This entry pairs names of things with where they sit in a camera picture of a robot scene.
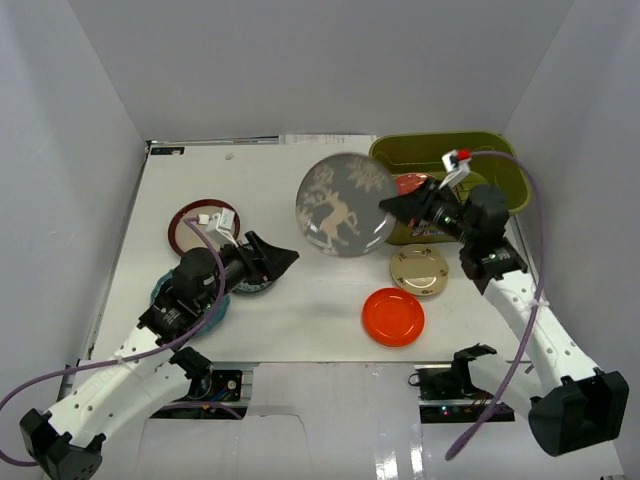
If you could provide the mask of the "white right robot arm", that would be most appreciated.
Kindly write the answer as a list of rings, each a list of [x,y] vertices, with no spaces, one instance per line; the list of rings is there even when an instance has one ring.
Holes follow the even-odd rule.
[[[466,446],[499,404],[525,418],[537,444],[552,457],[619,436],[629,385],[620,372],[603,371],[585,354],[543,300],[542,279],[531,275],[505,236],[509,212],[501,189],[479,185],[459,202],[450,188],[430,179],[379,206],[407,226],[426,222],[459,241],[466,277],[520,340],[512,360],[488,345],[455,353],[453,390],[466,399],[482,391],[493,398],[446,459]]]

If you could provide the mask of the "red plate with teal flower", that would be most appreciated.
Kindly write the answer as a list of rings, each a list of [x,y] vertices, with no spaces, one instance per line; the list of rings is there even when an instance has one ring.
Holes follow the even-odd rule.
[[[430,175],[424,173],[407,173],[395,177],[395,183],[400,195],[412,193],[419,188]]]

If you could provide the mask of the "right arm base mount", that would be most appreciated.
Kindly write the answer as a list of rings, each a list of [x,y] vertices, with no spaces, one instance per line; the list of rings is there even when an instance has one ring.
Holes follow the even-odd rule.
[[[473,424],[486,411],[493,395],[471,383],[468,364],[497,351],[483,344],[454,354],[450,363],[416,367],[407,383],[419,390],[419,413],[423,425]]]

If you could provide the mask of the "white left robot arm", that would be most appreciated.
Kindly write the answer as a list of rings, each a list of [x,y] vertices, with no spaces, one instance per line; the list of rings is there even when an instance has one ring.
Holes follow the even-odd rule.
[[[205,396],[212,363],[188,341],[239,284],[276,281],[298,257],[253,231],[238,246],[187,251],[113,357],[85,366],[89,377],[47,410],[22,417],[22,438],[36,465],[51,479],[89,479],[102,463],[103,445],[121,429],[174,400]]]

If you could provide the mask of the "grey plate with deer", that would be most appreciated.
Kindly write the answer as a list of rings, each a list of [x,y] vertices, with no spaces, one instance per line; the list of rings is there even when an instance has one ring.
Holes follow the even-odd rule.
[[[324,254],[357,257],[381,247],[396,220],[379,207],[399,191],[381,163],[355,152],[332,154],[304,176],[296,195],[303,237]]]

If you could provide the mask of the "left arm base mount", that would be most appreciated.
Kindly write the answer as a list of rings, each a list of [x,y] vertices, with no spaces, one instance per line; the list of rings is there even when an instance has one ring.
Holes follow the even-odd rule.
[[[193,383],[187,395],[163,407],[161,412],[186,409],[221,410],[226,403],[242,399],[244,374],[242,370],[212,370],[198,384]]]

